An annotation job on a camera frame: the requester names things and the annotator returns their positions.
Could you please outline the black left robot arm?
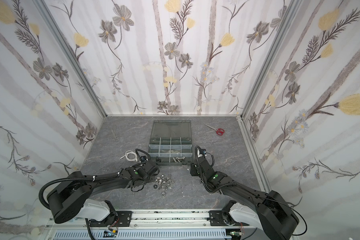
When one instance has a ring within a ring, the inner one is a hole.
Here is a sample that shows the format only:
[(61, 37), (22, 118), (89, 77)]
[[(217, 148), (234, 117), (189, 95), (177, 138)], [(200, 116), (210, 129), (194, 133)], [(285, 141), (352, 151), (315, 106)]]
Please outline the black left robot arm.
[(56, 224), (84, 218), (89, 237), (93, 240), (91, 225), (115, 226), (120, 218), (110, 201), (99, 202), (90, 197), (115, 189), (131, 189), (134, 193), (143, 190), (160, 173), (159, 166), (151, 161), (148, 153), (145, 153), (145, 158), (145, 161), (115, 173), (83, 175), (76, 171), (66, 178), (52, 180), (41, 187), (39, 201), (51, 211)]

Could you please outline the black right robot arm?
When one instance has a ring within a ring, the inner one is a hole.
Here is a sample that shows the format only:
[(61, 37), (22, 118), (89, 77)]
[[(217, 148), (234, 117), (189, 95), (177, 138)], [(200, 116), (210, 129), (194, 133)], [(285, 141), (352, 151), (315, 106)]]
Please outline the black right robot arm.
[(205, 149), (195, 146), (196, 160), (191, 165), (191, 175), (201, 179), (207, 192), (221, 192), (249, 207), (257, 214), (263, 231), (271, 240), (289, 240), (296, 235), (294, 231), (303, 216), (292, 209), (278, 192), (257, 191), (215, 171), (207, 160), (207, 154)]

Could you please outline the grey plastic organizer box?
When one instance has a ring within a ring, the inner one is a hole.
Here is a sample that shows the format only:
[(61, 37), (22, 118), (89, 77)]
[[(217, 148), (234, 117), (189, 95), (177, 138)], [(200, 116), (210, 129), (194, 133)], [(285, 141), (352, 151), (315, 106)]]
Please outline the grey plastic organizer box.
[[(159, 166), (190, 165), (193, 157), (191, 121), (154, 121), (148, 154)], [(185, 162), (175, 163), (173, 157), (185, 157)]]

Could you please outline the red handled scissors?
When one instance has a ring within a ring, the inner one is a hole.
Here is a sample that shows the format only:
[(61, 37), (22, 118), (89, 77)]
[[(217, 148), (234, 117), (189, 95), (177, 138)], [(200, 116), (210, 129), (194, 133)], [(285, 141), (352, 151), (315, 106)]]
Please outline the red handled scissors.
[(210, 129), (214, 130), (214, 131), (216, 132), (216, 134), (219, 135), (219, 136), (223, 136), (224, 133), (225, 133), (225, 130), (224, 130), (224, 129), (214, 128), (214, 127), (209, 126), (209, 125), (207, 125), (207, 124), (204, 124), (204, 125), (205, 125), (206, 127), (210, 128)]

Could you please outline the aluminium mounting rail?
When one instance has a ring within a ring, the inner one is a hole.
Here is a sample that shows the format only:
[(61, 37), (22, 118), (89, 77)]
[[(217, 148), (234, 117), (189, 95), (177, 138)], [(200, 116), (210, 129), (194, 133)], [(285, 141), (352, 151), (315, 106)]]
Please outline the aluminium mounting rail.
[(56, 224), (50, 219), (46, 229), (84, 230), (85, 219), (89, 219), (94, 229), (195, 229), (195, 228), (233, 228), (241, 225), (246, 228), (265, 230), (266, 221), (261, 220), (249, 207), (233, 204), (231, 207), (215, 210), (108, 210), (105, 207), (84, 207), (73, 217), (63, 216), (63, 223)]

